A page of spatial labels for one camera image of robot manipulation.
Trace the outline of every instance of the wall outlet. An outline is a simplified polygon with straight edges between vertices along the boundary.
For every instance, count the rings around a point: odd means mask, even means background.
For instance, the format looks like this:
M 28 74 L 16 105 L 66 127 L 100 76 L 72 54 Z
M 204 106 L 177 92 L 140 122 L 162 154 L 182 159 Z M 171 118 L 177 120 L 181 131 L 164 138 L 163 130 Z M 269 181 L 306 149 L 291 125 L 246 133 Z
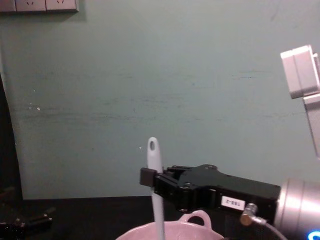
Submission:
M 0 0 L 0 12 L 15 12 L 16 3 L 15 0 Z
M 46 0 L 15 0 L 17 12 L 46 11 Z
M 47 11 L 74 11 L 78 12 L 79 4 L 77 0 L 45 0 Z

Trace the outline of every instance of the teal wall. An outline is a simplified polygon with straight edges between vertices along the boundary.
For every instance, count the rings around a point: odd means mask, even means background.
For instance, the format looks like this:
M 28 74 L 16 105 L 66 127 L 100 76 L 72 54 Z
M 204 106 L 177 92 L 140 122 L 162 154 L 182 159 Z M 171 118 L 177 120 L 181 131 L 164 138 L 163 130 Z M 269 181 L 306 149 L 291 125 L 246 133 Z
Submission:
M 319 0 L 80 3 L 76 14 L 0 18 L 26 199 L 149 194 L 139 170 L 151 136 L 166 166 L 320 181 L 280 59 L 320 51 Z

